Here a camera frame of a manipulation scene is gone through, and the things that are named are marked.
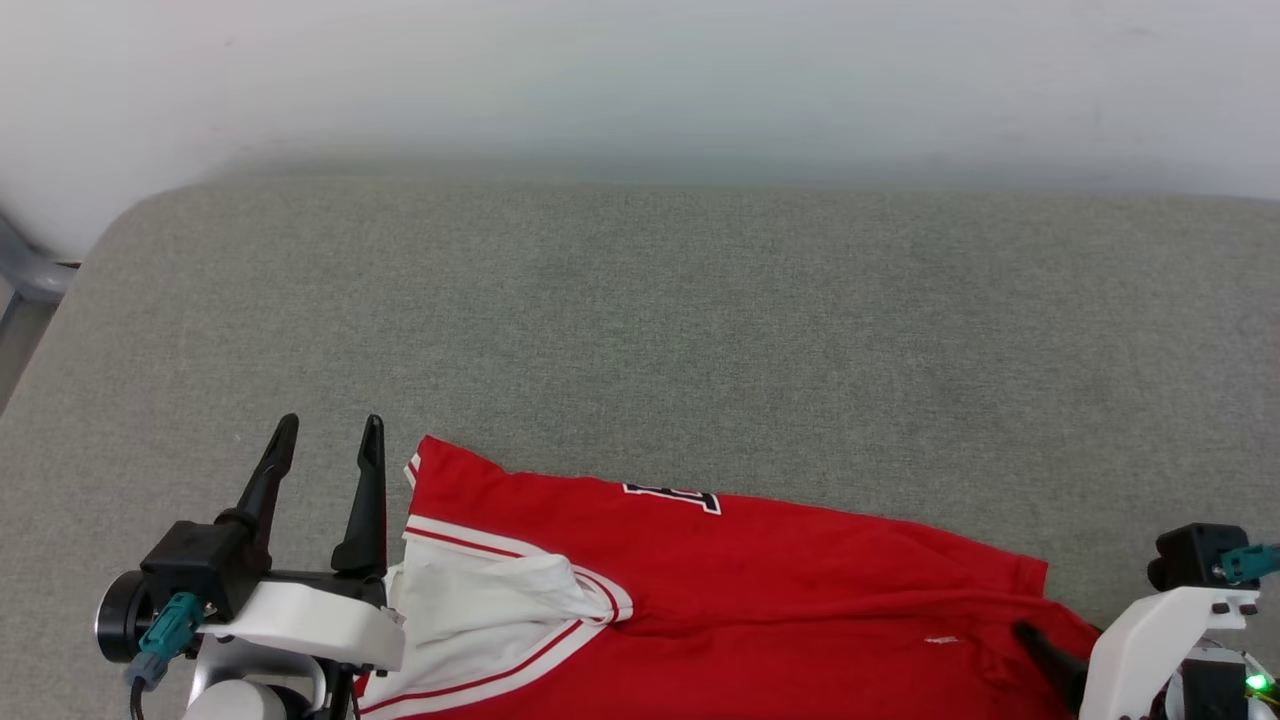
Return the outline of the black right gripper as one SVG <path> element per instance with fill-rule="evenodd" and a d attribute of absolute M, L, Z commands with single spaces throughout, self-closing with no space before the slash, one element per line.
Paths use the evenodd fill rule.
<path fill-rule="evenodd" d="M 1014 623 L 1012 634 L 1066 714 L 1078 715 L 1089 664 L 1029 623 Z M 1276 719 L 1277 712 L 1277 678 L 1251 653 L 1220 644 L 1193 647 L 1164 692 L 1165 719 Z"/>

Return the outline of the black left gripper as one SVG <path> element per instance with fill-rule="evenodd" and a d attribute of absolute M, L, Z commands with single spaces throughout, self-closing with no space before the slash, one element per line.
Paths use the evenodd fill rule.
<path fill-rule="evenodd" d="M 265 573 L 262 582 L 289 582 L 316 591 L 388 607 L 387 457 L 383 419 L 371 414 L 357 452 L 358 480 L 343 541 L 332 552 L 333 571 L 271 569 L 270 537 L 283 479 L 292 468 L 300 418 L 288 413 L 278 421 L 266 448 L 234 507 L 219 512 L 214 524 L 238 528 L 239 547 L 250 566 Z"/>

